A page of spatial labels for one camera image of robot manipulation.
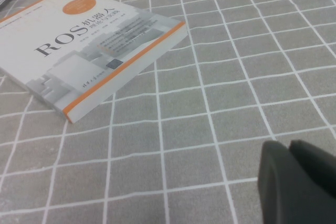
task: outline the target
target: book cover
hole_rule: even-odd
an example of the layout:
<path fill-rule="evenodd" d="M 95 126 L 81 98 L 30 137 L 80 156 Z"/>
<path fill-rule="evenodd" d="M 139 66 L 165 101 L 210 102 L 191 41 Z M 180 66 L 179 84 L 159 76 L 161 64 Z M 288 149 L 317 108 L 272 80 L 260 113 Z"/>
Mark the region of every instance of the book cover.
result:
<path fill-rule="evenodd" d="M 0 21 L 0 68 L 75 122 L 186 35 L 113 0 L 40 0 Z"/>

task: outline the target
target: table surface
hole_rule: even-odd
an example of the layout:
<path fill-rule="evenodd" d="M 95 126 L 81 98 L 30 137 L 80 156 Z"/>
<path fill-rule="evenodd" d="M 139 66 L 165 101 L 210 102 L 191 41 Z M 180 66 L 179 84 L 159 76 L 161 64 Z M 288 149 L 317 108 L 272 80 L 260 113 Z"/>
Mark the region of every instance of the table surface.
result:
<path fill-rule="evenodd" d="M 189 36 L 76 124 L 1 74 L 1 223 L 262 223 L 264 141 L 336 154 L 335 0 L 117 1 Z"/>

